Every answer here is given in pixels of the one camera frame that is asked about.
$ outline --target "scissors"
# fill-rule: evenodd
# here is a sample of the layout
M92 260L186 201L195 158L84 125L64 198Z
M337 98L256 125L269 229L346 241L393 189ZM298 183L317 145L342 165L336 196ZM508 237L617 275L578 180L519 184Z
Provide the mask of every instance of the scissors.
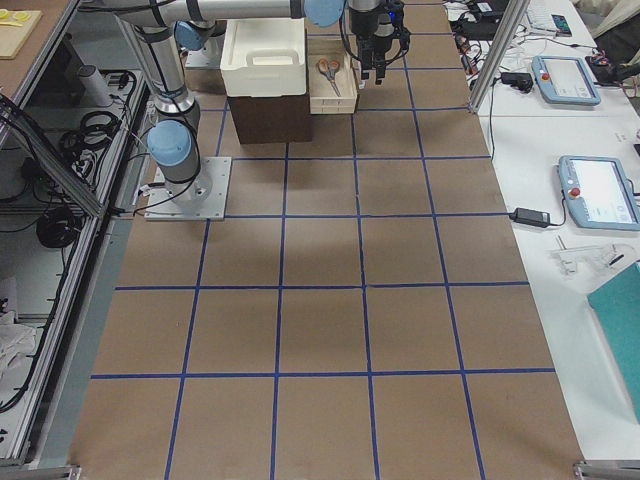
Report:
M338 85L336 85L336 72L340 70L340 63L335 60L327 60L326 58L321 58L318 60L318 71L324 75L327 80L331 83L333 87L333 91L336 92L338 97L341 97L340 90L338 90Z

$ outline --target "teal mat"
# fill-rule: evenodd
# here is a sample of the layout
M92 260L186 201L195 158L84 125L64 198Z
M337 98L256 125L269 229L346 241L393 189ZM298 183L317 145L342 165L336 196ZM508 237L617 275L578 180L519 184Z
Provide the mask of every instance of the teal mat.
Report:
M589 295L640 419L640 267L633 264Z

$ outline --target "white container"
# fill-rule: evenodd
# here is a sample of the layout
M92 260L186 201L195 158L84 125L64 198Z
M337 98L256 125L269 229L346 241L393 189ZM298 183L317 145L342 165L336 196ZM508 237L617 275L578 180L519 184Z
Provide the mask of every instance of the white container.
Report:
M305 94L304 19L229 20L220 71L230 97Z
M340 70L336 74L340 97L326 77L318 71L317 63L321 58L340 62ZM358 106L358 86L351 57L344 51L342 41L339 38L310 38L308 61L311 113L354 113Z

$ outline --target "white bin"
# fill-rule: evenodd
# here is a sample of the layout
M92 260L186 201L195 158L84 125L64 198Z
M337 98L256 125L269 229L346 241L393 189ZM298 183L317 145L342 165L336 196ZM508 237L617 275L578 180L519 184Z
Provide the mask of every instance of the white bin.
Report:
M304 20L229 20L220 71L230 97L305 94Z

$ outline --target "wooden tabletop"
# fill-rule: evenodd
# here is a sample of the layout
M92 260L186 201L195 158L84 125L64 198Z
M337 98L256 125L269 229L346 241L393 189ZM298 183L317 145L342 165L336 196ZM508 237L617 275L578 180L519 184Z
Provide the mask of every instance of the wooden tabletop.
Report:
M0 60L1 92L22 104L31 92L32 83L42 74L50 52L66 30L79 0L3 0L8 10L41 10L42 18L13 60Z

